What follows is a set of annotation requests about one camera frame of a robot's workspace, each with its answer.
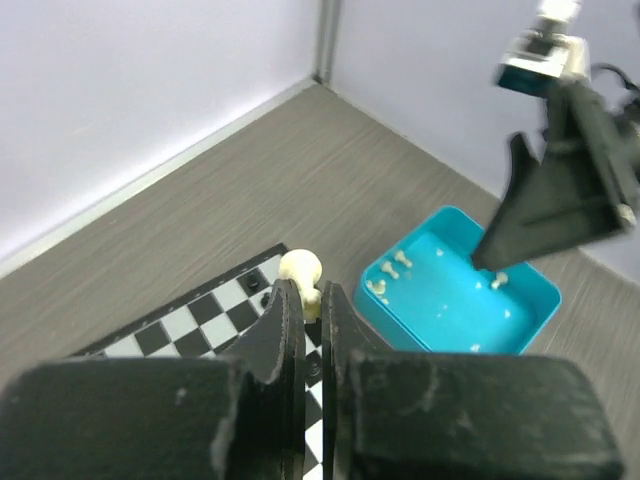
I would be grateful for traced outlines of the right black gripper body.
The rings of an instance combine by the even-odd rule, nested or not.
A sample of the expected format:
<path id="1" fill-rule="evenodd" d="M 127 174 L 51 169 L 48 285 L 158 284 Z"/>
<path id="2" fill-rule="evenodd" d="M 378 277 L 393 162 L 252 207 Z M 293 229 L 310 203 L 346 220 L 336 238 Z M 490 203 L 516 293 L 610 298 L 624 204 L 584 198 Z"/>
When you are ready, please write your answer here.
<path id="1" fill-rule="evenodd" d="M 639 134 L 633 122 L 607 110 L 585 82 L 559 82 L 546 100 L 542 169 L 557 204 L 546 216 L 580 235 L 633 228 L 639 210 Z"/>

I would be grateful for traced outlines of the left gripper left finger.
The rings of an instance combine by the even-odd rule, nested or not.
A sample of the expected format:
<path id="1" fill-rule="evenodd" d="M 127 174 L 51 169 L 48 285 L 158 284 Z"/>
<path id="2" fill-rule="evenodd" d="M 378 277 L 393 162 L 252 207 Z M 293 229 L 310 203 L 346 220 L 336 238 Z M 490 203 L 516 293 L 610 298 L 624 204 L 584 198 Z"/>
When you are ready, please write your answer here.
<path id="1" fill-rule="evenodd" d="M 298 289 L 212 359 L 69 358 L 1 394 L 5 479 L 299 479 L 305 339 Z"/>

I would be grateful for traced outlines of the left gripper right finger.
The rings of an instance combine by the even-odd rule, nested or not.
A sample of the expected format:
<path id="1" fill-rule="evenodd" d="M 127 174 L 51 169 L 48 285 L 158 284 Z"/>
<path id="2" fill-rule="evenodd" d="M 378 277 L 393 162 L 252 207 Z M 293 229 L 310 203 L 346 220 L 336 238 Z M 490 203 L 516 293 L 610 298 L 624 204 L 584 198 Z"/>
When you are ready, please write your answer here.
<path id="1" fill-rule="evenodd" d="M 327 282 L 321 303 L 328 479 L 619 479 L 590 380 L 565 359 L 391 350 Z"/>

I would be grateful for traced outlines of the blue plastic tray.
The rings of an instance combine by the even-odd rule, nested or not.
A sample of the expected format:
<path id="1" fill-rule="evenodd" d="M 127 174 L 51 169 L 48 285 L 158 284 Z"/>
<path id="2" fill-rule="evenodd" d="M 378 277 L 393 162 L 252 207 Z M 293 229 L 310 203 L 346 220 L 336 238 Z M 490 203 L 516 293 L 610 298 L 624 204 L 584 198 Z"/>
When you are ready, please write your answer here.
<path id="1" fill-rule="evenodd" d="M 528 263 L 496 274 L 477 270 L 471 253 L 483 227 L 455 206 L 444 206 L 373 261 L 361 274 L 353 303 L 393 348 L 437 353 L 522 354 L 562 303 L 558 287 Z M 407 268 L 394 259 L 401 250 Z M 380 270 L 390 261 L 397 280 Z M 367 280 L 386 281 L 376 296 Z"/>

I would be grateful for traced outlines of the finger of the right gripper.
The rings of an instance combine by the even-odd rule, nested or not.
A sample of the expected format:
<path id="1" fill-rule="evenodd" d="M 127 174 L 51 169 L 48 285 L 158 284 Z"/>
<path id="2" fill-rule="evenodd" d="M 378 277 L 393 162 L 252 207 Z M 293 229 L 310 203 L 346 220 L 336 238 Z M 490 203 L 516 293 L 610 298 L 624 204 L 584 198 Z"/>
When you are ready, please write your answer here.
<path id="1" fill-rule="evenodd" d="M 549 145 L 542 160 L 532 154 L 522 132 L 512 135 L 508 145 L 510 179 L 471 255 L 476 269 L 497 272 L 630 229 L 584 143 Z"/>

